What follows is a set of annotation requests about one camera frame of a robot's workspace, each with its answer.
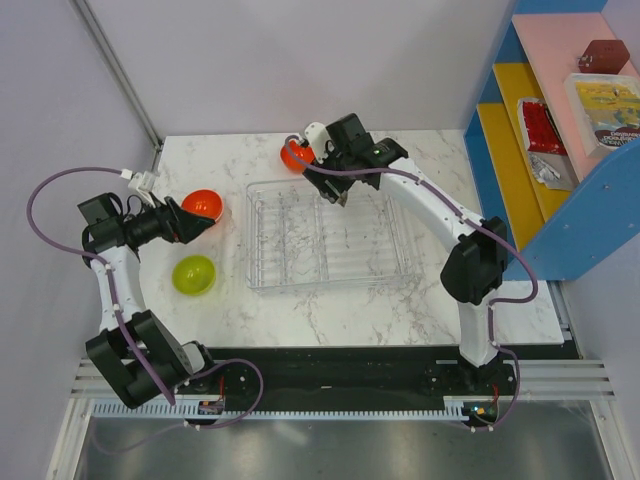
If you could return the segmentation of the crumpled silver wrapper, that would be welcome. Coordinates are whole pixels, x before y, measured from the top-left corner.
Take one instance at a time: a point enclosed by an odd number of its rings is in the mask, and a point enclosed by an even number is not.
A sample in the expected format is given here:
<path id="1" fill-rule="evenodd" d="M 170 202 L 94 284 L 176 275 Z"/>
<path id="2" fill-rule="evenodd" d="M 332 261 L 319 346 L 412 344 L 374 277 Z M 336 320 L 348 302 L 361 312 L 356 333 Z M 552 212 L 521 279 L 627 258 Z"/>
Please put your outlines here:
<path id="1" fill-rule="evenodd" d="M 536 181 L 549 189 L 571 191 L 572 184 L 565 179 L 553 166 L 535 153 L 527 153 L 529 165 Z"/>

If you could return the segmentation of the yellow-green bowl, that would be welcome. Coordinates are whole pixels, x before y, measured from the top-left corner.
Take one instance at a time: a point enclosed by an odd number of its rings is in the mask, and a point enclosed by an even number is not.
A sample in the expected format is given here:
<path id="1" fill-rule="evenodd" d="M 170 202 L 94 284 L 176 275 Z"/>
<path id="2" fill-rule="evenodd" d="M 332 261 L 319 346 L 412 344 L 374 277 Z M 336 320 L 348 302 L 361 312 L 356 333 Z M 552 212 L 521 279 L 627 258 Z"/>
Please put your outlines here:
<path id="1" fill-rule="evenodd" d="M 217 272 L 214 262 L 203 255 L 190 255 L 173 268 L 171 281 L 181 294 L 199 296 L 208 292 L 215 284 Z"/>

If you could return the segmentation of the clear box with yellow print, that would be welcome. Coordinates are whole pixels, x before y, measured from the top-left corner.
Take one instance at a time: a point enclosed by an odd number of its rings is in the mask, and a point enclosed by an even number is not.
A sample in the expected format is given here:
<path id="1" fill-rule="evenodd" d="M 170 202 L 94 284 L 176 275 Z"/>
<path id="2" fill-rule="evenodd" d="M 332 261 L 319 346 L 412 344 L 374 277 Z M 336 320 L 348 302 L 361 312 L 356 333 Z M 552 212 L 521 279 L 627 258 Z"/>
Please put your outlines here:
<path id="1" fill-rule="evenodd" d="M 639 79 L 572 73 L 564 81 L 584 153 L 601 160 L 639 138 Z"/>

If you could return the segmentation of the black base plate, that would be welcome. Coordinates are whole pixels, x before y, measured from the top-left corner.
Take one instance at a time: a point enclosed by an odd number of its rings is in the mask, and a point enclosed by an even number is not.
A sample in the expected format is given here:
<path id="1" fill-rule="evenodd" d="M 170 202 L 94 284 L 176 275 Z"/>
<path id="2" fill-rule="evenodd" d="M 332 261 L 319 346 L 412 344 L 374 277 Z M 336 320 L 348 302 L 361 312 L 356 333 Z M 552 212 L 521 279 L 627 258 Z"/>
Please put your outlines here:
<path id="1" fill-rule="evenodd" d="M 220 394 L 229 410 L 437 410 L 447 396 L 506 399 L 517 386 L 510 356 L 474 368 L 453 346 L 212 348 L 209 354 L 226 366 L 179 391 Z"/>

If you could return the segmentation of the orange bowl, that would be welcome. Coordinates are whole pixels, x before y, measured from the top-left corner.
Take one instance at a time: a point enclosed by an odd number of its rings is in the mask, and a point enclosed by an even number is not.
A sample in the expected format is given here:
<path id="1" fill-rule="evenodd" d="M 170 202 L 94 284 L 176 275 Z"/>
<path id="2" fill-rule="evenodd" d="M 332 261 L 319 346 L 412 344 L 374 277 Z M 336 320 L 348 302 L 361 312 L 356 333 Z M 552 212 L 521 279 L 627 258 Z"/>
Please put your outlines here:
<path id="1" fill-rule="evenodd" d="M 280 150 L 280 158 L 287 169 L 294 174 L 302 174 L 306 165 L 314 161 L 315 155 L 309 146 L 301 146 L 291 140 Z"/>
<path id="2" fill-rule="evenodd" d="M 218 222 L 224 212 L 224 201 L 220 194 L 210 189 L 199 189 L 189 193 L 181 208 L 189 213 Z"/>

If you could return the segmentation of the dark red box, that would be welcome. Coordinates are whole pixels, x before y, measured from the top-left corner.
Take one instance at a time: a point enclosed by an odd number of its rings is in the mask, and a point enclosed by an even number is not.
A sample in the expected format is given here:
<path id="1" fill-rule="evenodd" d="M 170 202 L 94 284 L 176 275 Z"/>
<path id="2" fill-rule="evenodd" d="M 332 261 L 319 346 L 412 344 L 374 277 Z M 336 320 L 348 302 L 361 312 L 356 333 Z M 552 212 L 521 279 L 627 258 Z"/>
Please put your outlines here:
<path id="1" fill-rule="evenodd" d="M 622 40 L 592 40 L 578 58 L 578 69 L 584 74 L 617 75 L 630 59 Z"/>

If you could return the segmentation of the colourful shelf unit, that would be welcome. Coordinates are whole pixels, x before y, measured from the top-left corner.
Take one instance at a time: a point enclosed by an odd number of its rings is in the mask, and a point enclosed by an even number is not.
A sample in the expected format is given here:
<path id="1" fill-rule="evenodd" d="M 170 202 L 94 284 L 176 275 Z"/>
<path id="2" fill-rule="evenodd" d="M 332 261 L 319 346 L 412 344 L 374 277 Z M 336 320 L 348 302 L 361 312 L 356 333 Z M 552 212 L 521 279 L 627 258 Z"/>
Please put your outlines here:
<path id="1" fill-rule="evenodd" d="M 639 144 L 587 155 L 565 90 L 593 40 L 616 37 L 603 1 L 517 1 L 464 133 L 482 212 L 546 281 L 576 280 L 639 234 Z M 578 184 L 553 191 L 525 158 L 517 103 L 546 101 Z"/>

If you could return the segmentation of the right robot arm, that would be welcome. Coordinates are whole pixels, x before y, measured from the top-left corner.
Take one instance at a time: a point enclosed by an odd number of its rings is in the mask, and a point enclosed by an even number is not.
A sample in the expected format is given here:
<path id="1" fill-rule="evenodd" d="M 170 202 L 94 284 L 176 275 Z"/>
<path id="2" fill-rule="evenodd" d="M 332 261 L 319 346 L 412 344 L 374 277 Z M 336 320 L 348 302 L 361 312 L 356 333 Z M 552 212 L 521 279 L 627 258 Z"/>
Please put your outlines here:
<path id="1" fill-rule="evenodd" d="M 459 351 L 467 361 L 458 368 L 458 381 L 469 393 L 483 392 L 494 381 L 489 363 L 498 353 L 488 307 L 506 269 L 504 222 L 486 220 L 456 203 L 423 174 L 405 148 L 391 138 L 374 140 L 355 114 L 328 126 L 309 124 L 299 143 L 313 151 L 304 176 L 322 198 L 345 205 L 349 189 L 361 182 L 407 209 L 440 241 L 448 254 L 440 281 L 458 304 Z"/>

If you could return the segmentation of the red packet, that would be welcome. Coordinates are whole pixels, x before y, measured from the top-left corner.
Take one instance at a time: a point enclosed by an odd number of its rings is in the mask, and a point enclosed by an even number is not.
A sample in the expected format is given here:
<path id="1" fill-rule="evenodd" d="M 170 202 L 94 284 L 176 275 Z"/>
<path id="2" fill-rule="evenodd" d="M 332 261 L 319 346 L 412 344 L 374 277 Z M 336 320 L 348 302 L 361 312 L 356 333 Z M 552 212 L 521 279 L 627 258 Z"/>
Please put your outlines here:
<path id="1" fill-rule="evenodd" d="M 517 116 L 527 152 L 567 155 L 567 150 L 545 101 L 533 97 L 519 99 Z"/>

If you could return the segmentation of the aluminium frame rail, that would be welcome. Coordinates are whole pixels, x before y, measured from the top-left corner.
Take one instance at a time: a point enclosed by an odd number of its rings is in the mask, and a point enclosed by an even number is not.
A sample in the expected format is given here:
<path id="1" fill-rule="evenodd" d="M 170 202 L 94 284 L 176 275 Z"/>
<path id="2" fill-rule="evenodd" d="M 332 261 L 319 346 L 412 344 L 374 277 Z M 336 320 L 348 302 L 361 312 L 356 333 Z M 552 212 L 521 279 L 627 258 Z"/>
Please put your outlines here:
<path id="1" fill-rule="evenodd" d="M 163 139 L 143 106 L 129 75 L 127 74 L 116 50 L 102 27 L 98 16 L 92 9 L 90 2 L 87 0 L 71 0 L 70 4 L 78 14 L 80 21 L 94 43 L 94 46 L 102 60 L 105 62 L 112 78 L 131 108 L 140 127 L 145 132 L 152 148 L 155 152 L 160 152 L 163 147 Z"/>

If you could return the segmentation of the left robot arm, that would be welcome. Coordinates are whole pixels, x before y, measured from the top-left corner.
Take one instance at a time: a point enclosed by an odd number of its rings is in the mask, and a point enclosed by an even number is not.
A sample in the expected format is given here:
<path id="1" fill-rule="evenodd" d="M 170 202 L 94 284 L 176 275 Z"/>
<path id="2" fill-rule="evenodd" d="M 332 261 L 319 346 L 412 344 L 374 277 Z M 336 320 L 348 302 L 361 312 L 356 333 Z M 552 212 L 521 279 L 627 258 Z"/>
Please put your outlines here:
<path id="1" fill-rule="evenodd" d="M 140 283 L 139 249 L 153 240 L 187 244 L 215 219 L 181 208 L 174 199 L 154 199 L 136 215 L 120 198 L 104 193 L 79 204 L 87 225 L 83 255 L 95 274 L 102 304 L 98 334 L 86 353 L 119 399 L 136 409 L 162 395 L 175 401 L 174 390 L 186 382 L 208 393 L 219 382 L 219 369 L 205 360 L 196 341 L 180 343 L 146 306 Z"/>

